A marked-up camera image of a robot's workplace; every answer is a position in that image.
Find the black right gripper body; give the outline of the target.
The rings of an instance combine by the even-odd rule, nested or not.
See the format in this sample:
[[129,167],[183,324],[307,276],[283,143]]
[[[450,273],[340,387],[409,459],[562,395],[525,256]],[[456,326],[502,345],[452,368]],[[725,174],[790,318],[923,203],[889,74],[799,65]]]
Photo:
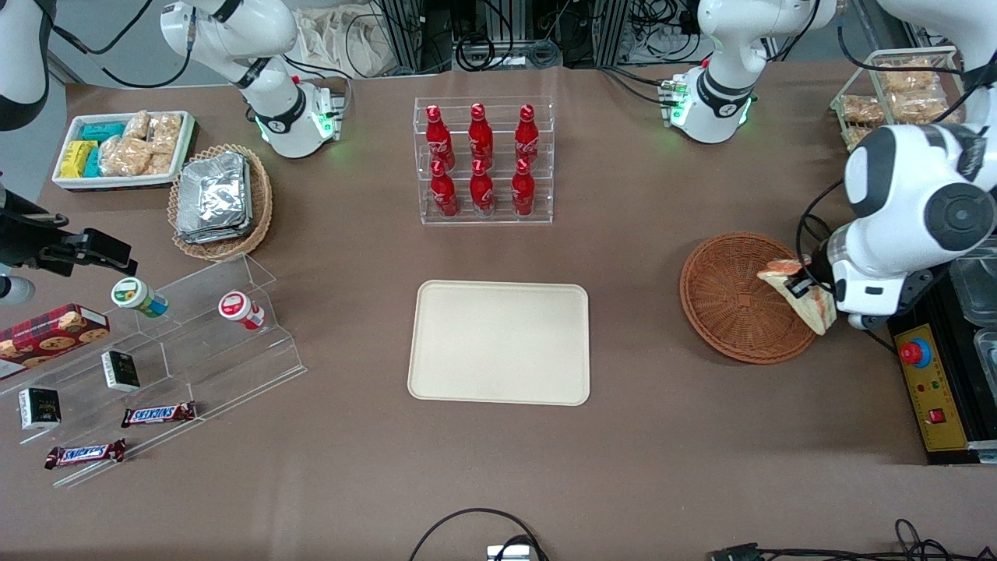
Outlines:
[[68,220],[61,214],[43,220],[48,214],[43,207],[5,188],[1,189],[1,209],[2,265],[71,276],[75,266],[88,263],[74,245],[65,241],[69,234],[59,227]]

